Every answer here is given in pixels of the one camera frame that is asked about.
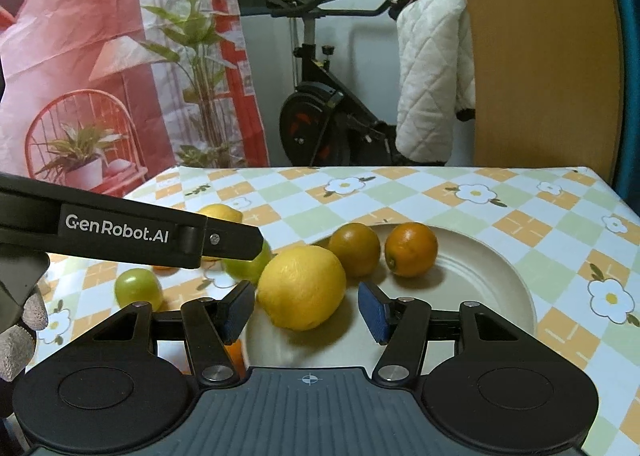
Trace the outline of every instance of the plate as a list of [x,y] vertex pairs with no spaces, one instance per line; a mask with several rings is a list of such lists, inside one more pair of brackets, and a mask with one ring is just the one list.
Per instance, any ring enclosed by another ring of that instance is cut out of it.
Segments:
[[[381,245],[395,226],[372,226]],[[441,227],[431,230],[438,239],[438,258],[427,274],[415,279],[396,277],[389,272],[382,255],[371,279],[390,298],[419,298],[433,309],[457,311],[463,301],[481,302],[535,335],[537,322],[531,294],[516,270],[500,254],[469,236]],[[329,237],[315,244],[326,246],[328,240]],[[370,375],[384,347],[373,340],[358,312],[357,285],[358,281],[350,280],[345,299],[332,317],[306,332],[276,328],[256,303],[242,333],[246,365],[305,369],[358,366]],[[452,341],[430,343],[422,374],[452,356]]]

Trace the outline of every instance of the quilted jacket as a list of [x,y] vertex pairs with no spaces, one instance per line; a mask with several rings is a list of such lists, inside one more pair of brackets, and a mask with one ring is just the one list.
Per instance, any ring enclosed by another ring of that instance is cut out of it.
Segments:
[[447,162],[456,113],[476,106],[466,0],[417,0],[400,12],[396,147],[414,162]]

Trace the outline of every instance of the white wall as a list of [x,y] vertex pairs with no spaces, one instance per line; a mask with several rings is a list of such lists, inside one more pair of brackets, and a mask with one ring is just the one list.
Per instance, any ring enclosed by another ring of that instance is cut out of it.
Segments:
[[[375,8],[384,0],[336,0],[325,8]],[[242,30],[251,63],[271,165],[288,165],[280,145],[280,106],[293,91],[289,21],[245,16]],[[318,50],[335,46],[332,71],[380,119],[396,121],[400,63],[396,23],[388,15],[375,18],[325,17],[316,27]],[[471,165],[474,123],[456,123],[449,165]]]

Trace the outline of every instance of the green apple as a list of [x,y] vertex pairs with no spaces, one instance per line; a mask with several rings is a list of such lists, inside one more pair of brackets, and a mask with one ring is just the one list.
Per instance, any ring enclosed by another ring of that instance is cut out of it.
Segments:
[[158,311],[164,301],[160,281],[156,274],[146,268],[132,268],[120,274],[113,291],[121,308],[132,302],[147,301],[154,311]]
[[253,284],[258,284],[264,267],[267,266],[273,254],[267,240],[262,244],[260,254],[253,261],[241,261],[239,259],[223,259],[222,264],[225,272],[235,280],[249,280]]

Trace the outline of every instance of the gloved hand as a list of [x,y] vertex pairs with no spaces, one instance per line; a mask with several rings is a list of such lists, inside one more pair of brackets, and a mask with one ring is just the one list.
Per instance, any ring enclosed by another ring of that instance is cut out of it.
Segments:
[[[47,309],[37,285],[24,303],[22,322],[34,331],[44,330],[49,325]],[[0,333],[0,378],[11,382],[31,362],[35,351],[35,340],[21,324]]]

